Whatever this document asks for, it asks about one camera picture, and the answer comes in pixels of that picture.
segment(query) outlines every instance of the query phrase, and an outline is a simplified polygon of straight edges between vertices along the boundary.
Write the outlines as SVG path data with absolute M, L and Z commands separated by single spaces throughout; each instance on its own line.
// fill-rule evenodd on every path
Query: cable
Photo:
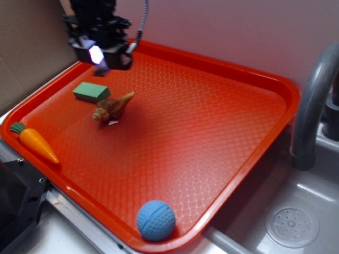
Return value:
M 144 26 L 145 26 L 147 14 L 148 14 L 148 0 L 145 0 L 144 13 L 143 13 L 141 21 L 140 21 L 140 26 L 139 26 L 139 30 L 138 30 L 136 39 L 129 46 L 128 50 L 126 51 L 127 54 L 131 54 L 135 50 L 137 45 L 139 44 L 139 41 L 141 40 L 141 37 L 142 37 L 142 33 L 144 31 Z

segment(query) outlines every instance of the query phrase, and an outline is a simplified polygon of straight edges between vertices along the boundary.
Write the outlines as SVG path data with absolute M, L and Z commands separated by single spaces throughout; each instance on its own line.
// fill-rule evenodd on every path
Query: sink faucet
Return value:
M 315 142 L 323 111 L 326 118 L 322 129 L 324 136 L 339 141 L 338 72 L 339 42 L 336 42 L 320 55 L 302 93 L 290 148 L 294 168 L 307 170 L 314 166 Z

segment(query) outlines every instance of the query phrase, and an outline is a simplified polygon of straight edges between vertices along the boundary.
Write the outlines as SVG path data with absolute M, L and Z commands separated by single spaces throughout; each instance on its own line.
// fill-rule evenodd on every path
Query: sink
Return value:
M 299 171 L 290 140 L 287 127 L 210 223 L 239 253 L 338 253 L 339 142 L 318 135 L 316 165 Z

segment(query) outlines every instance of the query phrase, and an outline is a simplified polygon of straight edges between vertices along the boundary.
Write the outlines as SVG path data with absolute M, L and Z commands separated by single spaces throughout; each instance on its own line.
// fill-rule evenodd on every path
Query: drain strainer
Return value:
M 278 244 L 288 248 L 302 248 L 312 243 L 319 233 L 317 216 L 298 203 L 282 203 L 266 217 L 266 230 Z

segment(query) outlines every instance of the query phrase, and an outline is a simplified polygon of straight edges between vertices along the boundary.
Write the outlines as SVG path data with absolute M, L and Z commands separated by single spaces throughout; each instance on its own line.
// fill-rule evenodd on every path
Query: toy carrot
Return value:
M 19 134 L 20 142 L 45 160 L 58 164 L 59 159 L 47 141 L 35 129 L 27 128 L 23 123 L 13 123 L 10 131 Z

